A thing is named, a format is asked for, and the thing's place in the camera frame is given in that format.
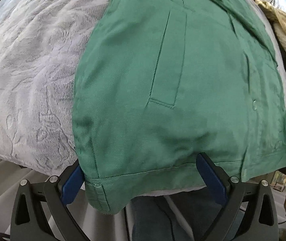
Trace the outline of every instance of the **pants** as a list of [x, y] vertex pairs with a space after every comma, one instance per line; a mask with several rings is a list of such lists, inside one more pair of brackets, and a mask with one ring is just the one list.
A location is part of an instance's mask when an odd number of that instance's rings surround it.
[[[181, 192], [170, 197], [191, 226], [194, 240], [201, 240], [218, 215], [221, 205], [214, 202], [207, 188]], [[136, 197], [132, 200], [132, 204], [133, 241], [191, 241], [163, 196]], [[225, 238], [226, 241], [235, 237], [242, 218], [243, 213], [240, 211]]]

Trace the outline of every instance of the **button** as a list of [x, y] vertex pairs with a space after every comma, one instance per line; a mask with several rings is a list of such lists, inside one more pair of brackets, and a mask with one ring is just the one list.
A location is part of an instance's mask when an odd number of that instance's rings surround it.
[[253, 106], [253, 110], [256, 110], [256, 109], [257, 109], [257, 107], [256, 107], [256, 100], [253, 101], [252, 106]]

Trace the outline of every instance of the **bed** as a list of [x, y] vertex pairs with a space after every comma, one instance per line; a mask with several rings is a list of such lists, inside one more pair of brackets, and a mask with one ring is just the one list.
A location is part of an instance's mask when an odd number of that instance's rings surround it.
[[[74, 72], [109, 0], [1, 0], [0, 158], [59, 175], [77, 156], [71, 126]], [[286, 72], [271, 25], [286, 104]], [[286, 2], [279, 0], [280, 8]]]

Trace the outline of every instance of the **green fabric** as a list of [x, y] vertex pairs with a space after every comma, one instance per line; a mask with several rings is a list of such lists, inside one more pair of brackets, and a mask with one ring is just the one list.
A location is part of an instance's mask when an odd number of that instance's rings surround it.
[[111, 0], [75, 76], [89, 203], [203, 185], [206, 152], [242, 181], [286, 166], [275, 52], [245, 0]]

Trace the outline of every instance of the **green jacket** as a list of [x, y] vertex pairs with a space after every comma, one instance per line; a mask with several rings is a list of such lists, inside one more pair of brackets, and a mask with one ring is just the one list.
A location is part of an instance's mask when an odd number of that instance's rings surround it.
[[245, 0], [111, 0], [75, 75], [89, 203], [203, 185], [206, 152], [242, 181], [286, 166], [275, 51]]

